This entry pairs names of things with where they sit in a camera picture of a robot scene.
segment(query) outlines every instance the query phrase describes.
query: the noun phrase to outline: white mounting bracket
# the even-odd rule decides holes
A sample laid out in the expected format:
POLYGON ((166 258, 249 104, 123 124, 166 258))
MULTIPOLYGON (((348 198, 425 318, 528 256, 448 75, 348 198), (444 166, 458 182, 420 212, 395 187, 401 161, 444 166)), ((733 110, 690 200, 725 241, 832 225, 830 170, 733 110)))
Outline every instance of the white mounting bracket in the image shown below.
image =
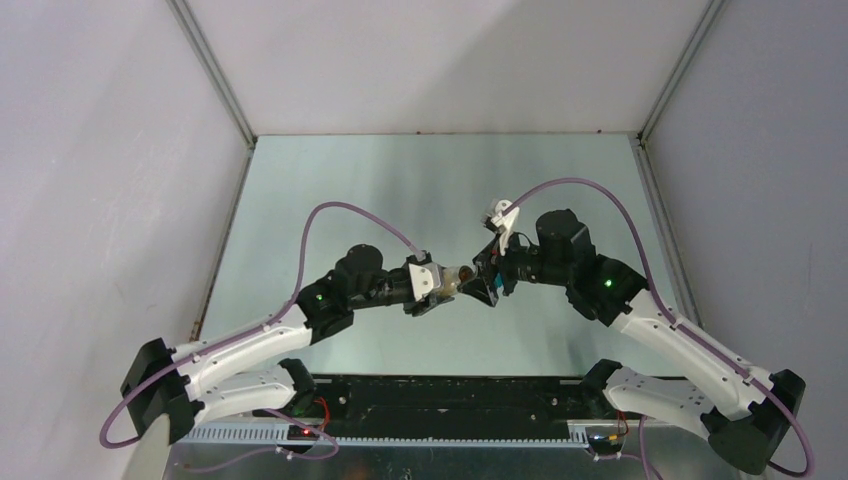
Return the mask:
POLYGON ((483 217, 483 223, 486 223, 487 220, 491 221, 492 225, 497 227, 498 233, 501 235, 498 238, 498 249, 502 256, 506 255, 509 237, 512 236, 513 226, 515 225, 515 221, 518 220, 518 207, 512 209, 506 215, 503 214, 503 211, 509 208, 510 205, 512 205, 512 202, 509 200, 493 200, 483 217))

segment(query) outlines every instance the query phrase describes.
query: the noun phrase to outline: white wall panel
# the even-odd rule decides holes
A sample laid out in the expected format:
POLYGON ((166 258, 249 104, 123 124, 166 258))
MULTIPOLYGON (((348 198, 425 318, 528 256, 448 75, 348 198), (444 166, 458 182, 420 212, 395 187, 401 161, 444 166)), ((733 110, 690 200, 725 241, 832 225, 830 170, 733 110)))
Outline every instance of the white wall panel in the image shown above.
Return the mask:
POLYGON ((191 2, 258 134, 637 130, 706 3, 191 2))
POLYGON ((846 25, 842 0, 729 2, 649 144, 703 322, 807 381, 821 479, 848 468, 846 25))
POLYGON ((187 338, 246 152, 165 2, 0 11, 0 477, 114 479, 100 424, 187 338))

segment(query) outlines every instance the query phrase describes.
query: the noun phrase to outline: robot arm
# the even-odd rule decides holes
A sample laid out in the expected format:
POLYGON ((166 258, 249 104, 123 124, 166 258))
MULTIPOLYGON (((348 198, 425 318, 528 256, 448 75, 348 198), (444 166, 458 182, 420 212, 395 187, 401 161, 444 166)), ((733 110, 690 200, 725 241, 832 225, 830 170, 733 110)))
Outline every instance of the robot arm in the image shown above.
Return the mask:
POLYGON ((618 410, 648 415, 693 432, 707 439, 716 453, 736 468, 762 473, 789 423, 751 382, 757 379, 796 413, 804 381, 789 370, 771 374, 751 364, 679 313, 673 312, 675 322, 669 324, 647 280, 624 263, 598 254, 588 228, 570 210, 542 215, 536 222, 539 245, 522 246, 512 233, 514 216, 501 214, 508 205, 507 201, 493 203, 484 218, 496 237, 475 257, 477 278, 463 286, 463 293, 494 307, 498 291, 502 288, 508 296, 518 282, 565 287, 569 303, 584 317, 659 352, 691 382, 681 385, 654 379, 602 360, 586 375, 583 383, 587 389, 618 410), (748 376, 737 375, 713 352, 683 335, 681 327, 734 359, 748 376))
POLYGON ((333 270, 302 288, 279 321, 263 319, 218 339, 171 349, 161 338, 142 346, 122 385, 125 397, 156 372, 184 363, 129 403, 138 434, 163 413, 170 417, 173 443, 194 426, 220 417, 265 408, 305 408, 312 403, 315 385, 299 360, 286 359, 266 371, 245 371, 341 332, 353 324, 357 309, 403 304, 405 313, 423 315, 453 300, 461 284, 473 278, 470 267, 444 268, 429 254, 423 260, 411 256, 391 271, 382 264, 379 250, 355 246, 333 270), (215 351, 198 353, 233 338, 215 351))

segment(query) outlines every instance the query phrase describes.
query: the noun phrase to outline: wire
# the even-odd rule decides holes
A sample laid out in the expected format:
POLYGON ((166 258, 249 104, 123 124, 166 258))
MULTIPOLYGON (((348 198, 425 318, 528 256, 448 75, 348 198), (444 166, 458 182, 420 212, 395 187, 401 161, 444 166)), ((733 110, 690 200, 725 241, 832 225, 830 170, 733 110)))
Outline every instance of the wire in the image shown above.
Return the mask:
MULTIPOLYGON (((415 256, 417 258, 419 258, 419 259, 424 258, 424 252, 419 250, 418 247, 416 247, 408 238, 406 238, 406 236, 404 236, 395 227, 389 225, 388 223, 386 223, 384 220, 380 219, 376 215, 369 213, 369 212, 367 212, 367 211, 365 211, 365 210, 363 210, 363 209, 361 209, 361 208, 359 208, 355 205, 352 205, 350 203, 345 203, 345 202, 325 202, 325 203, 322 203, 322 204, 318 205, 317 207, 315 207, 312 210, 312 212, 310 212, 309 217, 306 219, 306 225, 303 227, 303 234, 301 235, 301 239, 300 239, 300 256, 298 258, 297 280, 295 281, 295 287, 294 287, 294 291, 292 292, 291 298, 289 298, 289 300, 283 305, 283 307, 275 315, 273 315, 270 319, 268 319, 267 321, 263 321, 263 322, 259 323, 258 325, 256 325, 255 327, 252 327, 252 328, 244 330, 240 333, 237 333, 237 334, 233 335, 232 337, 225 338, 225 339, 223 339, 219 342, 216 342, 216 343, 208 345, 204 348, 201 348, 200 350, 195 352, 194 356, 208 355, 212 352, 218 351, 222 348, 225 348, 229 345, 232 345, 232 344, 234 344, 234 343, 236 343, 236 342, 238 342, 238 341, 240 341, 244 338, 247 338, 251 335, 254 335, 255 333, 262 331, 266 326, 273 325, 273 324, 279 322, 289 312, 292 305, 294 305, 295 300, 297 299, 297 294, 300 293, 300 287, 303 284, 304 265, 306 263, 306 240, 309 237, 309 229, 312 227, 312 222, 315 220, 315 216, 318 215, 318 212, 320 212, 324 209, 327 209, 327 208, 331 208, 331 207, 344 208, 346 210, 350 210, 352 212, 355 212, 355 213, 362 215, 363 217, 365 217, 365 218, 371 220, 372 222, 380 225, 381 227, 385 228, 392 235, 397 237, 401 242, 403 242, 407 247, 409 247, 410 250, 412 250, 412 252, 415 254, 415 256)), ((137 437, 137 436, 133 437, 133 438, 129 438, 127 440, 122 440, 120 442, 112 442, 112 441, 109 440, 109 438, 108 438, 109 429, 112 427, 112 424, 115 423, 115 419, 118 418, 118 415, 125 408, 127 408, 127 405, 129 405, 130 402, 135 400, 136 397, 138 397, 141 394, 141 392, 143 392, 148 387, 150 387, 151 385, 156 383, 159 379, 161 379, 165 375, 173 372, 174 370, 178 369, 179 367, 190 362, 192 360, 192 358, 193 358, 192 355, 187 355, 185 358, 175 361, 171 365, 168 365, 167 367, 163 368, 162 370, 159 370, 158 372, 154 373, 147 380, 141 382, 137 387, 132 389, 127 394, 127 396, 125 396, 118 403, 118 405, 112 410, 112 412, 109 414, 108 417, 106 417, 106 420, 103 422, 103 426, 100 428, 100 445, 102 445, 104 448, 116 449, 116 448, 123 448, 123 447, 126 447, 126 446, 129 446, 129 445, 136 443, 139 440, 139 437, 137 437)), ((279 414, 279 415, 278 414, 279 414, 279 412, 274 411, 274 415, 276 415, 276 416, 282 415, 282 414, 279 414)), ((302 424, 299 424, 299 422, 297 422, 297 421, 293 421, 292 423, 294 423, 295 425, 298 425, 298 426, 302 425, 302 424)))
MULTIPOLYGON (((312 428, 309 425, 307 425, 305 423, 301 423, 300 421, 295 420, 294 418, 291 418, 289 416, 283 415, 282 413, 280 413, 276 410, 272 410, 272 409, 268 408, 268 409, 265 409, 265 411, 274 415, 277 418, 285 420, 285 421, 287 421, 287 422, 289 422, 293 425, 296 425, 296 426, 298 426, 298 427, 300 427, 304 430, 308 430, 308 429, 312 428)), ((226 462, 219 463, 218 465, 213 465, 211 467, 185 468, 184 470, 188 473, 216 472, 218 470, 222 470, 222 469, 227 468, 231 465, 234 465, 234 464, 244 460, 245 458, 249 458, 249 457, 252 457, 254 455, 259 455, 260 453, 271 453, 271 452, 285 453, 286 457, 288 457, 289 459, 300 458, 302 460, 311 460, 311 461, 326 460, 326 459, 334 456, 335 454, 339 453, 339 442, 337 442, 335 438, 331 437, 330 435, 327 435, 326 433, 324 433, 323 430, 320 430, 320 429, 316 430, 315 433, 317 433, 319 437, 330 442, 330 444, 333 446, 332 452, 325 453, 325 454, 322 454, 322 455, 304 455, 302 453, 295 453, 295 452, 292 452, 291 450, 286 450, 285 448, 280 447, 280 446, 262 447, 262 448, 257 448, 255 450, 251 450, 249 452, 243 453, 243 454, 241 454, 241 455, 239 455, 235 458, 231 458, 231 459, 227 460, 226 462)))
POLYGON ((642 457, 642 470, 645 472, 645 478, 651 480, 651 462, 648 460, 648 446, 645 444, 645 421, 648 419, 645 415, 639 419, 639 456, 642 457))
MULTIPOLYGON (((662 298, 660 298, 659 290, 657 290, 656 281, 654 280, 654 275, 653 273, 651 273, 651 267, 648 264, 648 256, 645 253, 645 247, 642 245, 642 240, 639 237, 639 232, 636 230, 636 225, 635 223, 633 223, 633 219, 630 217, 630 214, 627 212, 627 209, 624 208, 624 204, 622 204, 621 201, 616 198, 615 195, 612 194, 612 192, 604 188, 602 185, 593 182, 592 180, 579 177, 564 177, 555 180, 550 180, 531 188, 524 195, 518 197, 518 200, 514 201, 512 205, 508 206, 503 211, 503 215, 508 215, 509 212, 511 212, 513 209, 518 208, 519 205, 524 203, 525 200, 548 187, 569 183, 586 185, 588 187, 594 188, 595 190, 603 193, 608 199, 610 199, 610 201, 612 201, 613 204, 615 204, 616 208, 618 208, 618 211, 624 217, 624 221, 627 222, 627 226, 630 229, 630 233, 633 235, 633 241, 636 243, 636 250, 639 251, 639 259, 642 262, 642 269, 645 271, 645 278, 648 281, 648 289, 650 291, 651 297, 653 298, 654 303, 657 304, 660 313, 662 313, 662 318, 664 318, 669 323, 669 325, 674 325, 676 319, 665 306, 665 302, 662 301, 662 298)), ((681 332, 683 335, 686 335, 693 342, 697 343, 699 346, 713 354, 716 358, 718 358, 719 360, 724 362, 728 367, 733 369, 734 372, 742 376, 742 378, 747 379, 749 377, 749 373, 744 367, 742 367, 741 365, 733 361, 733 359, 731 359, 730 357, 722 353, 720 350, 712 346, 709 342, 701 338, 699 334, 689 329, 686 325, 678 325, 675 330, 681 332)), ((780 410, 780 413, 782 413, 783 416, 786 417, 786 420, 792 426, 792 429, 795 430, 795 434, 798 435, 798 440, 801 442, 801 447, 804 449, 804 457, 807 462, 807 465, 804 470, 800 472, 788 470, 785 467, 782 467, 771 461, 769 461, 768 463, 769 466, 777 470, 778 472, 783 473, 784 475, 789 475, 790 477, 805 478, 812 476, 813 472, 815 472, 816 469, 816 460, 813 454, 813 447, 812 445, 810 445, 810 440, 807 438, 807 434, 804 432, 804 429, 801 427, 801 424, 798 422, 798 419, 795 418, 795 415, 792 414, 792 412, 786 407, 786 405, 784 405, 783 402, 779 398, 777 398, 777 396, 775 396, 768 388, 766 388, 766 386, 763 385, 762 382, 760 382, 756 378, 752 378, 749 383, 753 385, 754 388, 759 390, 760 393, 765 395, 766 398, 771 400, 771 402, 777 407, 777 409, 780 410)))
MULTIPOLYGON (((586 449, 586 450, 584 450, 584 451, 585 451, 586 453, 588 453, 588 454, 589 454, 589 456, 594 457, 594 458, 596 459, 595 461, 601 461, 601 460, 620 460, 620 459, 622 459, 622 458, 626 458, 626 459, 628 459, 628 460, 636 460, 636 461, 638 461, 638 462, 642 462, 642 458, 640 458, 640 457, 639 457, 639 456, 637 456, 637 455, 631 455, 631 454, 629 454, 629 453, 618 453, 618 454, 612 454, 612 455, 598 455, 597 453, 595 453, 595 451, 592 449, 592 447, 589 447, 588 449, 586 449)), ((648 462, 648 467, 649 467, 649 468, 651 469, 651 471, 654 473, 654 476, 656 476, 657 480, 665 480, 665 479, 663 478, 662 474, 660 474, 660 471, 659 471, 659 470, 657 470, 657 468, 656 468, 656 467, 654 467, 654 465, 653 465, 653 464, 651 464, 651 462, 648 462)))

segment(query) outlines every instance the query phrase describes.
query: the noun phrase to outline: metal frame edge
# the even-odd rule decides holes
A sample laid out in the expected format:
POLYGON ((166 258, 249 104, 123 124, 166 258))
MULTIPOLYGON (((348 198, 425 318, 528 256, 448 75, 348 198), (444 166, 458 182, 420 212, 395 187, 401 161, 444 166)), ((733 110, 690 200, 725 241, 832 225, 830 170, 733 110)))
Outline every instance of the metal frame edge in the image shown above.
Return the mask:
POLYGON ((191 342, 200 340, 200 332, 203 330, 203 321, 206 319, 206 313, 209 311, 209 302, 212 300, 212 291, 215 288, 215 281, 218 280, 218 274, 221 272, 221 264, 224 262, 224 252, 226 251, 227 243, 230 240, 230 234, 233 231, 233 223, 236 219, 239 203, 241 203, 241 196, 244 193, 244 186, 247 183, 247 176, 250 173, 250 165, 253 163, 254 151, 255 148, 253 147, 248 149, 247 158, 245 158, 244 161, 244 168, 242 168, 242 171, 239 173, 238 187, 236 188, 232 205, 227 213, 227 229, 221 237, 221 242, 218 245, 218 252, 215 258, 215 267, 212 270, 212 275, 210 275, 209 281, 206 284, 206 293, 203 297, 203 308, 191 327, 191 334, 189 335, 189 341, 191 342))
POLYGON ((648 157, 648 152, 645 150, 638 134, 630 134, 629 138, 633 158, 636 162, 636 169, 639 171, 642 187, 648 200, 648 206, 651 209, 651 217, 654 219, 654 226, 659 234, 663 257, 665 257, 666 265, 671 270, 671 287, 674 290, 674 296, 680 302, 679 307, 683 313, 695 322, 696 325, 703 328, 704 325, 698 313, 691 283, 684 267, 683 255, 674 234, 671 217, 663 201, 654 169, 648 157))
POLYGON ((680 86, 681 80, 692 66, 692 61, 701 50, 707 35, 715 27, 716 20, 727 3, 728 0, 710 0, 706 8, 704 8, 703 13, 701 13, 701 18, 698 19, 698 23, 695 25, 695 30, 686 41, 686 46, 680 52, 680 56, 677 58, 671 74, 669 74, 668 79, 663 84, 659 96, 654 101, 653 106, 651 106, 648 117, 642 125, 640 135, 643 143, 646 143, 654 133, 654 129, 656 129, 666 107, 668 107, 669 102, 674 97, 674 93, 680 86))
POLYGON ((188 0, 167 0, 167 2, 171 7, 174 18, 176 18, 177 23, 180 24, 180 28, 185 33, 192 50, 197 55, 200 65, 209 77, 209 81, 218 94, 218 98, 221 100, 233 123, 235 123, 236 128, 238 128, 244 143, 247 145, 247 148, 253 148, 256 145, 256 134, 250 127, 244 110, 242 110, 230 82, 227 81, 221 65, 215 58, 215 54, 212 52, 212 48, 203 34, 203 29, 200 28, 200 24, 194 16, 188 0))

